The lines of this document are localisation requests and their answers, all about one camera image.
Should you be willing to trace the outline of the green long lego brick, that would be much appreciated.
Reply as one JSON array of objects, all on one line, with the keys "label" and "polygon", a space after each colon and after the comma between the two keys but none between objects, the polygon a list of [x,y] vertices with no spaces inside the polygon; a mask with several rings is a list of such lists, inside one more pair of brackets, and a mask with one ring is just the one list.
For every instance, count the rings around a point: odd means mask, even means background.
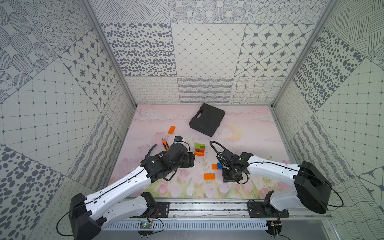
[{"label": "green long lego brick", "polygon": [[206,146],[204,144],[195,144],[196,149],[205,149]]}]

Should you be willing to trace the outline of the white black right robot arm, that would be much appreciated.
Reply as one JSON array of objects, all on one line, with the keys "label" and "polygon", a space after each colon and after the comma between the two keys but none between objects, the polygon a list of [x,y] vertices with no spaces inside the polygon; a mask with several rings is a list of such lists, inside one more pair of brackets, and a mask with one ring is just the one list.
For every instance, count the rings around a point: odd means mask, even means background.
[{"label": "white black right robot arm", "polygon": [[259,158],[251,153],[240,156],[229,150],[217,154],[217,159],[224,166],[223,181],[239,183],[246,175],[260,175],[291,186],[284,191],[269,191],[263,206],[282,212],[287,209],[307,208],[317,214],[327,212],[332,190],[331,183],[311,163],[300,165],[283,164]]}]

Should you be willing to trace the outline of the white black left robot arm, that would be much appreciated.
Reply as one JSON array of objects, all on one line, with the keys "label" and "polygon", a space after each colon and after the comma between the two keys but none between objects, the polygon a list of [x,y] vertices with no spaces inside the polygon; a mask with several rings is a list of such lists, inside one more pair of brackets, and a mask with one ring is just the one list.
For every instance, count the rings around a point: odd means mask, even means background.
[{"label": "white black left robot arm", "polygon": [[158,180],[170,181],[169,174],[180,168],[192,168],[194,161],[195,155],[186,142],[174,142],[168,150],[145,157],[137,168],[114,184],[87,196],[75,195],[67,213],[71,236],[75,240],[91,240],[102,229],[121,220],[155,216],[157,202],[150,192],[129,201],[126,197]]}]

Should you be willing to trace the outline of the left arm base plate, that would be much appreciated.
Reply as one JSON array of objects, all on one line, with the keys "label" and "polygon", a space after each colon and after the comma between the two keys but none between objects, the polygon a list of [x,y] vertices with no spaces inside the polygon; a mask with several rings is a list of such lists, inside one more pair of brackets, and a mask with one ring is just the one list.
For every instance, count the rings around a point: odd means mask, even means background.
[{"label": "left arm base plate", "polygon": [[149,207],[140,218],[168,218],[170,202],[157,202],[155,206]]}]

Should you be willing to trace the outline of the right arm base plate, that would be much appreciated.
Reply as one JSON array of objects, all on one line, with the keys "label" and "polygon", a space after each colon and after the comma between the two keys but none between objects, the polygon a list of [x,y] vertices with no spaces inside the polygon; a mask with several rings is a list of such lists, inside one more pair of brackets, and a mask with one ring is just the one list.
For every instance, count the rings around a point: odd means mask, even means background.
[{"label": "right arm base plate", "polygon": [[264,205],[263,202],[248,201],[247,208],[250,218],[289,218],[288,210],[278,211],[270,204]]}]

